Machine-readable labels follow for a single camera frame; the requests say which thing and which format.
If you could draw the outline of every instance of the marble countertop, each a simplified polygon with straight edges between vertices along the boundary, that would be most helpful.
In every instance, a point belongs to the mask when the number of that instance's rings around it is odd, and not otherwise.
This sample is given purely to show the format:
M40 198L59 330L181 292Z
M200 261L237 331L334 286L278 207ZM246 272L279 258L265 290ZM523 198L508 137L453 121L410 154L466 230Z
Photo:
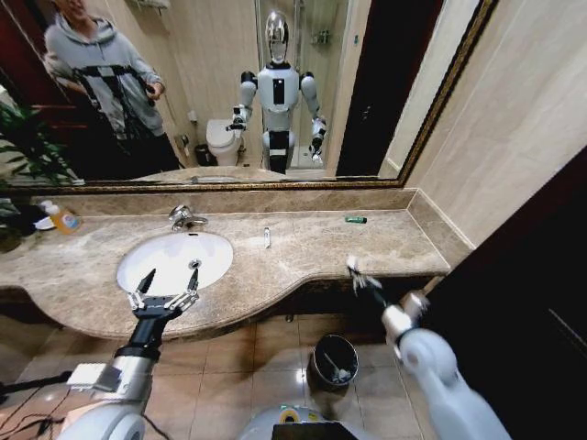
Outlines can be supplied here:
M195 228L234 248L224 277L167 325L166 337L209 337L276 304L307 281L344 278L348 254L375 276L443 275L449 265L406 210L205 214ZM263 228L271 229L266 249ZM116 284L121 258L143 240L170 234L164 215L85 217L70 236L37 233L0 255L0 286L20 286L48 316L91 336L127 337L136 319Z
M284 174L252 167L192 167L139 177L135 181L190 183L192 178L204 178L201 182L278 182L287 180Z

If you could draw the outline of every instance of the gray hoodie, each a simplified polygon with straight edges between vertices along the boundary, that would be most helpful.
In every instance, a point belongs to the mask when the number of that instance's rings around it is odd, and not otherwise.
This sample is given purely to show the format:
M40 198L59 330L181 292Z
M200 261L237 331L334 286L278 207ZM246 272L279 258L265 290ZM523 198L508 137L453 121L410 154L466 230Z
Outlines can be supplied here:
M161 77L155 73L138 54L128 39L104 18L94 18L98 25L93 38L86 38L73 30L61 14L55 17L55 24L45 33L47 54L45 68L58 82L74 81L72 69L87 66L131 66L145 83L161 83ZM122 105L114 99L111 90L101 78L87 78L100 102L102 111L110 121L116 135L122 138L125 124ZM163 134L163 121L155 107L149 106L145 91L131 75L120 77L125 95L140 120L155 136Z

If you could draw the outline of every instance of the shower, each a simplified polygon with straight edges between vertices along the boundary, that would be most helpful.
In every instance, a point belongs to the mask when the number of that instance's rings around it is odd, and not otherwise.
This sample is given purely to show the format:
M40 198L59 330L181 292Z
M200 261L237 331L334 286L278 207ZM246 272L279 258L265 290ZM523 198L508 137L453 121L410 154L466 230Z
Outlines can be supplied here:
M257 42L260 69L270 60L265 41L265 20L272 10L281 11L290 23L288 61L300 72L314 74L318 87L320 114L332 122L342 41L347 22L349 0L255 0ZM324 165L314 163L309 151L312 120L305 104L298 103L293 112L292 131L296 145L287 174L293 177L322 177ZM329 137L325 138L323 159L326 163Z

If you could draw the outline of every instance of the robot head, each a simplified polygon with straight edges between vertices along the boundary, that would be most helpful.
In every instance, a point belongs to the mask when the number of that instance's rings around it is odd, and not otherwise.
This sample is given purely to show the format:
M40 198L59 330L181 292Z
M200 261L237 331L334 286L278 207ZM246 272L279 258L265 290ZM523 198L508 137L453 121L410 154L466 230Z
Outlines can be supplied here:
M285 53L287 52L287 42L290 37L285 21L285 15L281 12L271 11L265 24L265 36L269 44L271 61L275 64L285 62Z

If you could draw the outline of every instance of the mirror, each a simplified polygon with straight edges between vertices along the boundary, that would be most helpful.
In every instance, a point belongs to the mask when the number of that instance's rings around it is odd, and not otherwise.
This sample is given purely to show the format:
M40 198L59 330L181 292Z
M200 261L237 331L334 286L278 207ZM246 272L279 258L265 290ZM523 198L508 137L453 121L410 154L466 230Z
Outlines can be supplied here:
M416 81L432 44L447 46L432 40L442 6L6 0L0 179L396 182L434 97L417 87L441 86L460 41Z

